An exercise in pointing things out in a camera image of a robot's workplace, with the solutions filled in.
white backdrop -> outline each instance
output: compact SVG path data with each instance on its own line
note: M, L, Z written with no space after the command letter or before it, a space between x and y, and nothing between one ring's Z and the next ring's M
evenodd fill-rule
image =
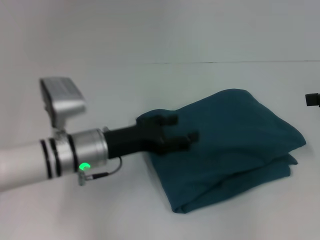
M50 135L38 79L68 76L88 111L68 131L110 129L220 90L248 90L307 145L292 176L175 214L142 154L79 187L68 176L0 193L0 239L316 240L320 237L320 3L307 0L3 0L0 146Z

cable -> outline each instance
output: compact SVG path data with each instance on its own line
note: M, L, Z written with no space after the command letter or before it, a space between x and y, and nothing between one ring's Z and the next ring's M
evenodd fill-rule
M111 172L101 172L101 173L92 174L90 176L90 180L100 179L100 178L107 177L107 176L110 176L110 175L117 173L122 168L122 165L123 165L121 156L119 157L119 160L120 160L119 166L115 170L113 170Z

teal towel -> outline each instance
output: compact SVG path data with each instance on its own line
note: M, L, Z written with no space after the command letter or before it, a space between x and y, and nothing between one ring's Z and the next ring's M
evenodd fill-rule
M151 154L152 165L175 213L232 198L291 174L288 153L306 144L293 126L249 92L229 89L175 111L158 109L141 117L178 115L167 137L198 131L190 151Z

green led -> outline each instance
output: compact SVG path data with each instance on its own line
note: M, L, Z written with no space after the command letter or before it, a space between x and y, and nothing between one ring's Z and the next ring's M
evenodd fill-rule
M91 168L90 164L87 162L83 162L80 164L79 168L84 171L84 170L88 170L89 168Z

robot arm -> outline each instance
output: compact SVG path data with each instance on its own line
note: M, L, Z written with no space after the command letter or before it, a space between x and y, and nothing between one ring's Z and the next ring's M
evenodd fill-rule
M78 173L80 184L88 177L79 166L95 168L107 164L107 159L146 151L166 154L187 151L198 140L197 133L166 138L162 127L175 125L175 115L143 118L136 125L116 130L91 129L74 134L65 131L66 121L85 111L85 100L72 82L65 77L40 80L53 131L53 137L21 147L0 150L0 192L23 185Z

